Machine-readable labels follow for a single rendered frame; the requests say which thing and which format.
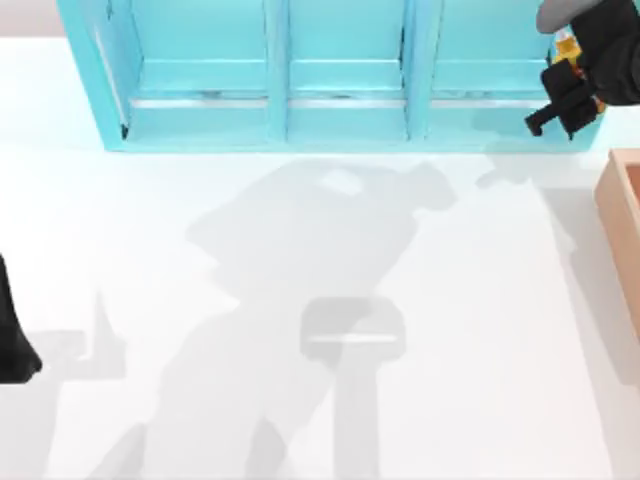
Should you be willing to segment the yellow bottle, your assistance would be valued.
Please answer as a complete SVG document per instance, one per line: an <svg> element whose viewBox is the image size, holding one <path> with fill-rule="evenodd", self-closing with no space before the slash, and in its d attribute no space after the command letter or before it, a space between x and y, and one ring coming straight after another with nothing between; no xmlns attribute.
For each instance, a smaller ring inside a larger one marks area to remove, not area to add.
<svg viewBox="0 0 640 480"><path fill-rule="evenodd" d="M572 33L569 33L567 30L562 30L560 33L556 35L554 46L555 46L555 53L549 66L558 61L567 59L577 68L577 72L580 73L583 76L583 78L586 80L586 82L589 84L586 73L583 71L583 68L579 65L579 57L582 54L582 49L578 43L577 38ZM605 106L602 103L602 101L596 97L594 87L591 85L590 87L593 89L594 97L598 104L598 110L600 114L605 109Z"/></svg>

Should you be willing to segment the pale grey rounded box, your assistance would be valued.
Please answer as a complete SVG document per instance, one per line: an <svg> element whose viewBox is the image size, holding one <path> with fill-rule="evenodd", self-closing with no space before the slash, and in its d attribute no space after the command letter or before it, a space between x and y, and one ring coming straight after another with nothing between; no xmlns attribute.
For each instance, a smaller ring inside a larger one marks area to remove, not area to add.
<svg viewBox="0 0 640 480"><path fill-rule="evenodd" d="M551 34L568 25L577 15L582 0L543 0L536 13L536 29Z"/></svg>

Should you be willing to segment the salmon shallow box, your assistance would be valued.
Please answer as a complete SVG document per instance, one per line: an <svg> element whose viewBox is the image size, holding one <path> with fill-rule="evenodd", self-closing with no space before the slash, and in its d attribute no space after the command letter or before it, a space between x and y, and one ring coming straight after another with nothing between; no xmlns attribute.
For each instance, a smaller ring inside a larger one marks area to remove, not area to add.
<svg viewBox="0 0 640 480"><path fill-rule="evenodd" d="M640 148L609 151L594 199L640 340Z"/></svg>

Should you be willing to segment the light blue rack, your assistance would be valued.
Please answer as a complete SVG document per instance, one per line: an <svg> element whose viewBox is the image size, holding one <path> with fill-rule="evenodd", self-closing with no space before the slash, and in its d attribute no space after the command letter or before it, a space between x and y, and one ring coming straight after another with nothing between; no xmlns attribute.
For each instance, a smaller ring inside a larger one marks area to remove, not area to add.
<svg viewBox="0 0 640 480"><path fill-rule="evenodd" d="M56 0L109 151L569 153L541 0Z"/></svg>

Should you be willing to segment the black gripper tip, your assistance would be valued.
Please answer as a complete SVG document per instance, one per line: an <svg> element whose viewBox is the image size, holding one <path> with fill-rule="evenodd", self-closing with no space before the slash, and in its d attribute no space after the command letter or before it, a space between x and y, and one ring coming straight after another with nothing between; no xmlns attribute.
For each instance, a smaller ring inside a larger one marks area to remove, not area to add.
<svg viewBox="0 0 640 480"><path fill-rule="evenodd" d="M0 254L0 385L28 383L43 362L18 320L4 257Z"/></svg>

